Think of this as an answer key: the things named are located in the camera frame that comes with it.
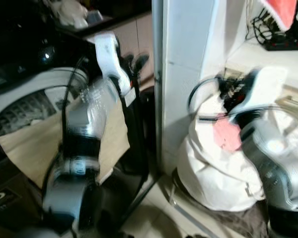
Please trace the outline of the red cloth with white trim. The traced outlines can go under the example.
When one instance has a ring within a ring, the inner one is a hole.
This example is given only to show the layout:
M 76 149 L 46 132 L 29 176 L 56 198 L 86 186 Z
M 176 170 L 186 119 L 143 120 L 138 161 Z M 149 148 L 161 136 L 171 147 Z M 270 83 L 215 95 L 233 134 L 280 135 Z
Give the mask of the red cloth with white trim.
M 295 20 L 298 0 L 258 0 L 274 18 L 281 32 L 290 29 Z

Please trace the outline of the white cloth bundle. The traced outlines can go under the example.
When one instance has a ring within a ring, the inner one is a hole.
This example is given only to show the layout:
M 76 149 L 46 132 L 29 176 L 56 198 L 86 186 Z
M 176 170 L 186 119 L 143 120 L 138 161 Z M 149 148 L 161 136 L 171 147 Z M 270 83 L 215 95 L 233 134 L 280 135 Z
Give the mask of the white cloth bundle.
M 219 93 L 201 98 L 195 100 L 194 116 L 225 113 Z M 298 113 L 291 112 L 290 107 L 282 108 L 283 111 L 267 111 L 263 118 L 274 121 L 273 125 L 288 139 L 289 147 L 298 149 Z M 178 176 L 186 191 L 206 208 L 245 211 L 266 199 L 263 184 L 241 148 L 229 152 L 215 144 L 213 123 L 195 119 L 189 125 L 188 135 L 179 148 Z

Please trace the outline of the black power strip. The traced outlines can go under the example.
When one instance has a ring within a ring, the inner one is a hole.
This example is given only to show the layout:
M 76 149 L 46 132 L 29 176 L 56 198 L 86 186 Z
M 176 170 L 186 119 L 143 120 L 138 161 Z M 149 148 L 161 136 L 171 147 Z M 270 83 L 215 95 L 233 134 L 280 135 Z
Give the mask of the black power strip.
M 298 41 L 294 39 L 269 39 L 263 47 L 267 51 L 298 51 Z

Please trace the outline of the crumpled white cloth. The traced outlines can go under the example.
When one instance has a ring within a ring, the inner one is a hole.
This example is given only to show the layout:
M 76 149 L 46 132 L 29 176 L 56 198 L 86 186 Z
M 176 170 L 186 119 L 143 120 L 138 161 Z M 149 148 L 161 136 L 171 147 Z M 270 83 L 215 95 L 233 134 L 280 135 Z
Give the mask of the crumpled white cloth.
M 61 25 L 75 29 L 88 27 L 88 10 L 77 0 L 42 0 Z

